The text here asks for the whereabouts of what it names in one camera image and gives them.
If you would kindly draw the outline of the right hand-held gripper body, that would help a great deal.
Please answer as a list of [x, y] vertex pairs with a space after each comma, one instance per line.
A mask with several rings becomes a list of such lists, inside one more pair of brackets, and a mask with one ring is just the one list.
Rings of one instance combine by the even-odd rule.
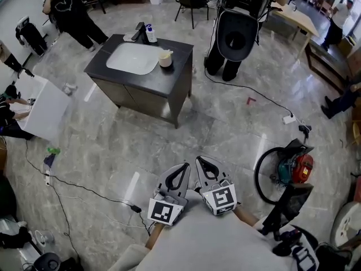
[[229, 177], [212, 182], [208, 179], [200, 180], [199, 191], [203, 201], [211, 210], [213, 215], [232, 211], [236, 208], [237, 197], [235, 185]]

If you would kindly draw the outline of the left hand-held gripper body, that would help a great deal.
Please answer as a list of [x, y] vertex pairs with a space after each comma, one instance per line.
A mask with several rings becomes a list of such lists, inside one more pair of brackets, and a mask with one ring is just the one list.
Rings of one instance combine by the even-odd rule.
[[186, 189], [171, 190], [159, 184], [149, 200], [147, 218], [156, 223], [173, 226], [184, 211], [188, 200], [185, 198]]

